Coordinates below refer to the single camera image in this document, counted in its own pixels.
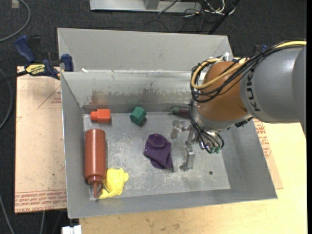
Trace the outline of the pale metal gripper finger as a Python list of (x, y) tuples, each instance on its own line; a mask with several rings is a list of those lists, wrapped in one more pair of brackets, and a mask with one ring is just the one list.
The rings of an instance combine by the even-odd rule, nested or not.
[(190, 125), (183, 120), (174, 120), (171, 131), (171, 139), (177, 139), (178, 134), (190, 130)]
[(184, 152), (184, 160), (183, 163), (180, 165), (180, 170), (187, 171), (189, 169), (192, 169), (194, 167), (194, 161), (195, 152), (193, 151), (191, 146), (186, 146)]

